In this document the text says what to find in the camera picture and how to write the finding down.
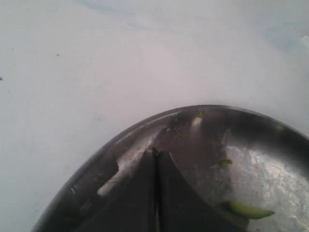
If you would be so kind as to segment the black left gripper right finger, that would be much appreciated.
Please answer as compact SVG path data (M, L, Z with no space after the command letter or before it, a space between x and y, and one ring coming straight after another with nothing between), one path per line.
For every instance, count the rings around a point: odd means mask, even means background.
M156 197L162 232L240 232L188 184L171 154L156 154Z

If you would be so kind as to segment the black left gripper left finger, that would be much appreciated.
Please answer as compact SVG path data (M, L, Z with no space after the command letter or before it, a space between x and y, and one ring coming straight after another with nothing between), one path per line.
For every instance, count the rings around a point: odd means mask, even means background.
M143 153L129 182L76 232L156 231L155 157Z

